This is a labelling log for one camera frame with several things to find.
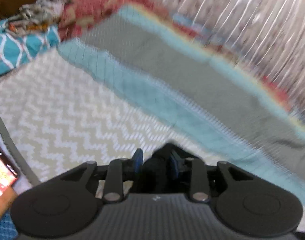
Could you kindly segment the black pants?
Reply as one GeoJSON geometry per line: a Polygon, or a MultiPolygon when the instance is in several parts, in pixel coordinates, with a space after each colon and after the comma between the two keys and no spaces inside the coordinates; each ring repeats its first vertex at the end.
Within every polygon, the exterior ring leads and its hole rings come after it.
{"type": "Polygon", "coordinates": [[[168,142],[155,150],[135,175],[130,193],[188,193],[196,155],[168,142]]]}

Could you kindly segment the striped patterned bedsheet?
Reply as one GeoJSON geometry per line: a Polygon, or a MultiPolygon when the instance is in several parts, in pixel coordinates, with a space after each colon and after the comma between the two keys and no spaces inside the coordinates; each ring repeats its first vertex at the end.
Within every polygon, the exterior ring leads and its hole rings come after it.
{"type": "Polygon", "coordinates": [[[305,130],[235,63],[137,7],[1,79],[0,117],[34,184],[173,142],[296,194],[305,231],[305,130]]]}

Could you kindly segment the smartphone with lit screen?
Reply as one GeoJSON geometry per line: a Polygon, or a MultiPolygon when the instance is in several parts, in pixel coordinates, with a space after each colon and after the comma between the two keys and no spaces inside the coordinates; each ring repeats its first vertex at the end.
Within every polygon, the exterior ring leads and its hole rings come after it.
{"type": "Polygon", "coordinates": [[[20,172],[0,146],[0,199],[7,189],[18,180],[20,172]]]}

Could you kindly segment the teal lattice pillow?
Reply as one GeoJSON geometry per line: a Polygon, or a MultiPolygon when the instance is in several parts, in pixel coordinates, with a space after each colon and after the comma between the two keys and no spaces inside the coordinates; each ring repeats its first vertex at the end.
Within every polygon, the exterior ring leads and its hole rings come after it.
{"type": "Polygon", "coordinates": [[[0,21],[0,76],[60,43],[57,25],[51,25],[45,33],[13,37],[4,31],[5,24],[6,20],[0,21]]]}

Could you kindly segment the floral beige curtain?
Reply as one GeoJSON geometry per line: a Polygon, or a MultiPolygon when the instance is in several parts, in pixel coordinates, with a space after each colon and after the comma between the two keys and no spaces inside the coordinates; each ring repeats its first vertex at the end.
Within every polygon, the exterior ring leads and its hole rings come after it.
{"type": "Polygon", "coordinates": [[[157,0],[212,30],[305,113],[305,0],[157,0]]]}

